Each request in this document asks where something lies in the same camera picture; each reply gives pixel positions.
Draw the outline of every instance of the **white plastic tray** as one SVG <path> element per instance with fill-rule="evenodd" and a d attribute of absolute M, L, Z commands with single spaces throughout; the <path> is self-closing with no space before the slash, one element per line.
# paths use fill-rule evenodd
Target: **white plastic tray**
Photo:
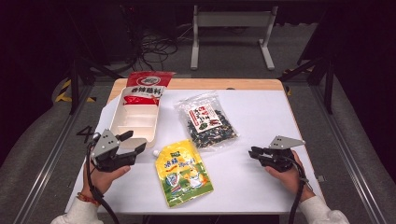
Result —
<path fill-rule="evenodd" d="M 116 112 L 111 121 L 110 131 L 114 134 L 122 134 L 134 131 L 131 138 L 144 138 L 147 140 L 146 147 L 155 145 L 155 131 L 159 114 L 158 105 L 125 105 L 124 96 L 128 95 L 132 87 L 122 90 Z M 120 143 L 125 149 L 134 149 L 136 141 L 130 139 Z"/>

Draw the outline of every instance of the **metal frame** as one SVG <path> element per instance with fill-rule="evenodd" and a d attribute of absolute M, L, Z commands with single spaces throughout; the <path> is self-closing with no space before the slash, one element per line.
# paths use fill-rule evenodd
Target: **metal frame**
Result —
<path fill-rule="evenodd" d="M 193 43 L 191 54 L 191 70 L 198 69 L 199 38 L 198 27 L 219 27 L 219 26 L 249 26 L 265 27 L 265 37 L 259 39 L 262 56 L 267 64 L 268 70 L 274 70 L 275 66 L 272 61 L 270 51 L 268 50 L 268 41 L 274 21 L 276 18 L 277 7 L 271 11 L 253 11 L 253 12 L 224 12 L 224 11 L 198 11 L 198 6 L 194 6 L 193 15 Z"/>

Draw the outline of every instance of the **snack package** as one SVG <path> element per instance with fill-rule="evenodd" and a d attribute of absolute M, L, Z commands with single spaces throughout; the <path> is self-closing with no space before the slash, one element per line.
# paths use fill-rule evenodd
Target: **snack package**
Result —
<path fill-rule="evenodd" d="M 201 156 L 190 140 L 164 147 L 155 167 L 169 207 L 213 191 Z"/>
<path fill-rule="evenodd" d="M 216 149 L 238 137 L 221 108 L 216 91 L 180 101 L 175 108 L 198 149 Z"/>
<path fill-rule="evenodd" d="M 163 91 L 174 74 L 155 71 L 131 73 L 126 84 L 126 87 L 131 87 L 131 92 L 124 96 L 124 104 L 158 105 Z"/>

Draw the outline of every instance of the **white table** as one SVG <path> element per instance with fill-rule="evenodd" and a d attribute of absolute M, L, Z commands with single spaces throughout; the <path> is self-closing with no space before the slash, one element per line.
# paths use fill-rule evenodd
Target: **white table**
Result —
<path fill-rule="evenodd" d="M 219 90 L 219 100 L 229 121 L 240 134 L 230 146 L 202 152 L 214 191 L 173 208 L 166 204 L 155 170 L 153 150 L 188 138 L 174 103 L 209 90 L 166 90 L 161 98 L 156 145 L 137 156 L 132 170 L 116 180 L 105 200 L 116 213 L 133 215 L 285 214 L 294 195 L 267 174 L 259 161 L 249 157 L 250 147 L 268 147 L 276 135 L 302 139 L 281 88 L 271 90 Z M 103 109 L 96 131 L 109 128 L 118 98 Z M 323 198 L 304 146 L 297 151 L 314 192 Z M 66 207 L 68 211 L 82 188 L 82 166 Z"/>

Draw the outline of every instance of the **clear plastic bag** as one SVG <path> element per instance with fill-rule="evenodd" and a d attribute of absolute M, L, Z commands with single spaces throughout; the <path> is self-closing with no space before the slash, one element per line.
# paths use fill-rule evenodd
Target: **clear plastic bag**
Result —
<path fill-rule="evenodd" d="M 198 149 L 217 149 L 239 136 L 223 111 L 216 91 L 179 101 L 175 109 Z"/>

